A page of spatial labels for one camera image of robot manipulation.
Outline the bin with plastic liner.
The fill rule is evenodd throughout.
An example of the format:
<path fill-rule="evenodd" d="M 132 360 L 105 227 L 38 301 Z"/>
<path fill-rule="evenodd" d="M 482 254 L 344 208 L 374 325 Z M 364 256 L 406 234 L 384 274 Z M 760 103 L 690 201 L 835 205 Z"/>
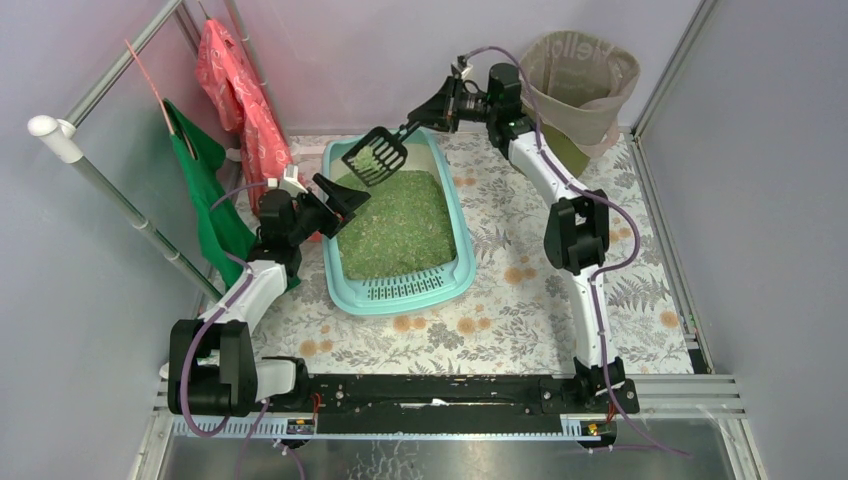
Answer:
<path fill-rule="evenodd" d="M 618 115 L 641 74 L 636 57 L 593 34 L 542 35 L 520 58 L 522 101 L 559 161 L 579 177 L 619 140 Z"/>

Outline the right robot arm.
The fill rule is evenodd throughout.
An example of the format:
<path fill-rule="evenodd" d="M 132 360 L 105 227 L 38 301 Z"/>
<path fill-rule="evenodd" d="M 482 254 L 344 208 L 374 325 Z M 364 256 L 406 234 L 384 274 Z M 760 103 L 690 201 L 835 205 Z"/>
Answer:
<path fill-rule="evenodd" d="M 458 58 L 438 92 L 408 118 L 450 133 L 462 121 L 485 124 L 491 144 L 536 188 L 549 207 L 544 252 L 565 276 L 575 328 L 575 375 L 566 383 L 563 401 L 589 411 L 621 413 L 620 402 L 635 395 L 610 340 L 603 299 L 610 246 L 608 198 L 602 190 L 588 190 L 555 158 L 539 123 L 524 111 L 516 66 L 491 67 L 486 89 L 469 80 L 470 69 L 466 58 Z"/>

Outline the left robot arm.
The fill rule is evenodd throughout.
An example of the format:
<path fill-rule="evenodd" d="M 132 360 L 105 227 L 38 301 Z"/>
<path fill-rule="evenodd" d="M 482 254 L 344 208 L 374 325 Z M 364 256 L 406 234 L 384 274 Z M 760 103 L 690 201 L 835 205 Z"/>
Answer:
<path fill-rule="evenodd" d="M 321 195 L 271 189 L 260 197 L 257 236 L 238 279 L 211 309 L 172 327 L 172 413 L 245 417 L 264 400 L 296 409 L 311 399 L 304 360 L 256 360 L 251 336 L 271 304 L 298 284 L 302 243 L 315 233 L 334 238 L 371 197 L 363 187 L 345 187 L 321 174 L 313 180 Z"/>

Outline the teal litter box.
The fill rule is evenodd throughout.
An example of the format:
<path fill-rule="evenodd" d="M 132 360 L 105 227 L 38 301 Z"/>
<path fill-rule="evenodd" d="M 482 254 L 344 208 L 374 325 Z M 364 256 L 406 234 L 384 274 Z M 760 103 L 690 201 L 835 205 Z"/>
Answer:
<path fill-rule="evenodd" d="M 449 163 L 433 134 L 419 130 L 404 142 L 410 150 L 404 171 L 429 174 L 442 196 L 451 230 L 446 238 L 455 249 L 453 258 L 431 268 L 401 275 L 357 280 L 344 269 L 351 265 L 339 249 L 338 237 L 322 241 L 330 297 L 341 310 L 357 316 L 393 316 L 423 310 L 464 293 L 476 274 L 470 230 L 462 212 Z"/>

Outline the black litter scoop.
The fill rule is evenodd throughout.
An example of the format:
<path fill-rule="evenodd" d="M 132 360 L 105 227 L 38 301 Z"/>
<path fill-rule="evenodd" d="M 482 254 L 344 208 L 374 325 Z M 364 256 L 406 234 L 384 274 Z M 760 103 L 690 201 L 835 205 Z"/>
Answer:
<path fill-rule="evenodd" d="M 405 165 L 408 150 L 404 142 L 419 126 L 419 122 L 409 122 L 397 130 L 374 127 L 341 157 L 341 161 L 366 187 L 376 186 Z"/>

